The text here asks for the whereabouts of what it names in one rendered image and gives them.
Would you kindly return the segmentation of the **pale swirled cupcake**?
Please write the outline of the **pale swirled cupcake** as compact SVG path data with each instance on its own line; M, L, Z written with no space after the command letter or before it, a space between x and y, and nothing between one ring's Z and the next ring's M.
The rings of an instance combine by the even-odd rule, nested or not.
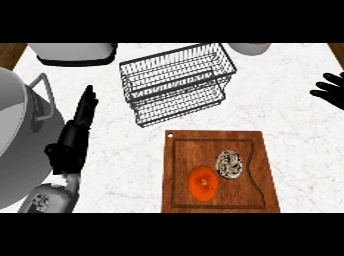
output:
M236 179L242 174L242 158L233 150L223 150L216 159L216 170L226 179Z

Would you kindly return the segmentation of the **brown wooden cutting board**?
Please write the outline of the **brown wooden cutting board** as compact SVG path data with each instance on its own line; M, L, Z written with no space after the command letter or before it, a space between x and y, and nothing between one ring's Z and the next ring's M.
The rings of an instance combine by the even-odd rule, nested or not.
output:
M281 210L261 132L165 132L162 210Z

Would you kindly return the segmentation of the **pale grey round container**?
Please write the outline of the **pale grey round container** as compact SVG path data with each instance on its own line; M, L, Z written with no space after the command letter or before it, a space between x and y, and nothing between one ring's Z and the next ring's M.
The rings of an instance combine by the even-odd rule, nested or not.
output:
M270 43L230 43L230 48L248 56L261 55L270 48Z

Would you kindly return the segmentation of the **grey and black appliance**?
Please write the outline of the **grey and black appliance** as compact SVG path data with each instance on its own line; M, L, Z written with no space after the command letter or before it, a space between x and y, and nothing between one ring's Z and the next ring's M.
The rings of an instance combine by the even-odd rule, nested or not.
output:
M47 66L87 67L115 60L117 43L30 43L40 62Z

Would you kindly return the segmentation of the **large grey metal pot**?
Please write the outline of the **large grey metal pot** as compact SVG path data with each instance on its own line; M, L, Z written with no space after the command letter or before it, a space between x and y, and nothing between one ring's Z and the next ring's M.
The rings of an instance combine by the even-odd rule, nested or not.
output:
M25 83L0 67L0 210L33 192L52 171L44 148L58 141L65 121L55 97L34 91L47 83L46 75Z

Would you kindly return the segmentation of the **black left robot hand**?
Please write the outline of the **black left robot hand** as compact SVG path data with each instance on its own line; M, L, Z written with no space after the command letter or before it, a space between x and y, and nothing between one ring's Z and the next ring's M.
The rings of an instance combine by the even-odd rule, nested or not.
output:
M74 118L65 124L59 140L44 149L55 175L81 173L97 104L96 92L89 85L81 95Z

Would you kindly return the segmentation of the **orange round fruit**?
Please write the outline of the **orange round fruit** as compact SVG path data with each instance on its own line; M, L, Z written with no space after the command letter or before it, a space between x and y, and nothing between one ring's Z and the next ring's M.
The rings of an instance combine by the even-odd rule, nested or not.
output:
M219 177L208 166L198 166L189 173L188 188L198 201L207 202L216 197Z

